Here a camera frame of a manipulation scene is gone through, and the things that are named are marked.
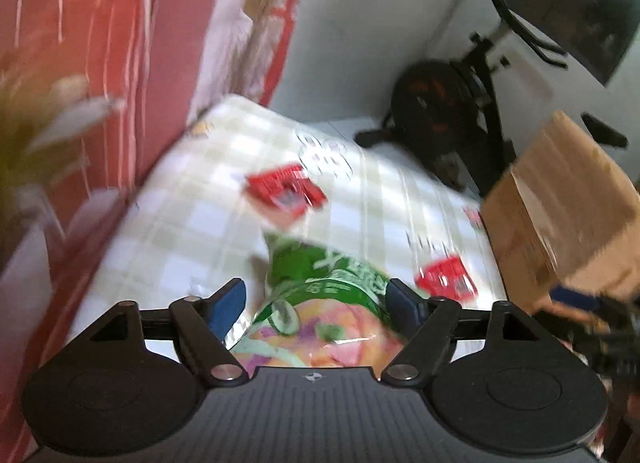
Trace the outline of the printed red backdrop cloth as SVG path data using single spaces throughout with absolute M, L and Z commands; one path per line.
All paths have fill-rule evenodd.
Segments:
M 1 457 L 154 164 L 227 94 L 266 104 L 299 0 L 1 0 Z

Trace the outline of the black exercise bike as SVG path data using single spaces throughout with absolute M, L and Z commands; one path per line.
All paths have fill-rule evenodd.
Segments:
M 396 82 L 390 110 L 376 130 L 354 136 L 364 149 L 381 142 L 398 142 L 408 149 L 446 186 L 462 191 L 459 166 L 464 165 L 484 196 L 515 160 L 513 142 L 503 137 L 492 76 L 510 61 L 501 57 L 488 64 L 487 55 L 506 37 L 516 34 L 549 66 L 565 70 L 567 63 L 546 53 L 565 57 L 559 45 L 537 38 L 518 21 L 505 0 L 491 0 L 500 18 L 493 34 L 474 33 L 474 46 L 459 60 L 428 59 L 413 64 Z

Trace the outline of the checked bunny tablecloth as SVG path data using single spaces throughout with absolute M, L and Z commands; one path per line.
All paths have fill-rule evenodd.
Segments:
M 245 176 L 299 163 L 328 202 L 288 225 L 258 211 Z M 233 278 L 246 287 L 232 348 L 266 298 L 267 232 L 329 246 L 405 283 L 439 256 L 458 255 L 487 309 L 504 290 L 478 206 L 413 165 L 363 150 L 230 96 L 160 160 L 120 225 L 81 300 L 77 335 L 119 301 L 165 308 L 207 297 Z

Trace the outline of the green chip bag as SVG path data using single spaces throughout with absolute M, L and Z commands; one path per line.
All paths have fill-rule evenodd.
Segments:
M 329 246 L 267 232 L 266 298 L 231 353 L 259 367 L 370 367 L 404 347 L 385 306 L 390 277 Z

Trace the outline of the brown cardboard box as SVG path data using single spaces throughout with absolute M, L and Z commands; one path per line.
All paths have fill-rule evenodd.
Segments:
M 625 172 L 561 111 L 541 128 L 480 208 L 510 301 L 527 311 L 566 287 L 639 295 L 639 194 Z

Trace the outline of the red snack packet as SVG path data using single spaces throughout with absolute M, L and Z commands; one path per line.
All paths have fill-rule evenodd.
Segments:
M 281 226 L 296 222 L 309 210 L 321 209 L 328 202 L 326 194 L 299 163 L 246 175 L 244 194 L 259 212 Z
M 477 288 L 458 255 L 430 261 L 418 270 L 414 283 L 430 296 L 449 298 L 458 303 L 477 297 Z

